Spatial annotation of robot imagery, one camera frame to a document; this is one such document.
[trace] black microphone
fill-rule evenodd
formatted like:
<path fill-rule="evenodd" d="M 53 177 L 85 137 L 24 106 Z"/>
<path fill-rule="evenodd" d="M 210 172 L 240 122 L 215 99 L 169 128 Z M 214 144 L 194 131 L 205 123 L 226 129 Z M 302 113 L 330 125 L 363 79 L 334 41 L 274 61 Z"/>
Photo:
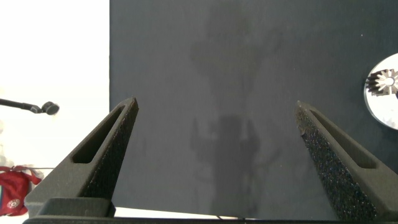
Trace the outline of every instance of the black microphone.
<path fill-rule="evenodd" d="M 33 113 L 47 113 L 48 115 L 54 115 L 58 112 L 60 107 L 55 103 L 49 101 L 46 102 L 41 108 L 37 105 L 32 105 L 29 103 L 19 103 L 11 100 L 0 99 L 0 105 L 10 106 L 14 108 L 20 108 L 22 110 L 29 110 Z"/>

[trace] white surface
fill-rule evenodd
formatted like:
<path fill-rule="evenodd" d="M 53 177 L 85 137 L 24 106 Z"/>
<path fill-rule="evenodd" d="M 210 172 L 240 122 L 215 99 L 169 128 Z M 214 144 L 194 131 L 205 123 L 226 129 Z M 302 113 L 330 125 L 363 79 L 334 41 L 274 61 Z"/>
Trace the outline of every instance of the white surface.
<path fill-rule="evenodd" d="M 55 167 L 109 112 L 109 1 L 0 1 L 0 32 L 0 98 L 60 105 L 0 106 L 5 155 Z"/>
<path fill-rule="evenodd" d="M 398 54 L 391 55 L 377 64 L 369 75 L 384 69 L 398 70 Z M 369 112 L 377 121 L 390 128 L 398 129 L 398 99 L 395 94 L 372 96 L 372 93 L 365 88 L 364 99 Z"/>

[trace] red fabric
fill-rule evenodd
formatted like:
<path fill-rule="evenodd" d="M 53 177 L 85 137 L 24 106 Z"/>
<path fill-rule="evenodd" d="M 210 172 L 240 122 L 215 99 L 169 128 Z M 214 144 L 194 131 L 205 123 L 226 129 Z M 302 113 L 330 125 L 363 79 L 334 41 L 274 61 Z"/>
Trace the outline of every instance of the red fabric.
<path fill-rule="evenodd" d="M 32 175 L 22 172 L 30 170 Z M 24 199 L 29 191 L 29 184 L 37 185 L 41 179 L 35 176 L 34 170 L 28 167 L 1 167 L 0 171 L 0 216 L 1 215 L 23 215 L 27 212 Z"/>

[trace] silver disc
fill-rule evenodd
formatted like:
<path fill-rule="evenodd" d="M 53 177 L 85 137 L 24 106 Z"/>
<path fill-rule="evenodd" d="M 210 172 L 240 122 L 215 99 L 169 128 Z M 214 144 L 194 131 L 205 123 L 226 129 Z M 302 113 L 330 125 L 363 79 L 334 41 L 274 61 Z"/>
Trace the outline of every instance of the silver disc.
<path fill-rule="evenodd" d="M 391 55 L 377 64 L 369 73 L 369 77 L 372 73 L 386 69 L 398 71 L 398 54 Z M 396 94 L 372 95 L 371 92 L 368 92 L 366 85 L 364 99 L 369 112 L 380 123 L 398 130 L 398 98 Z"/>

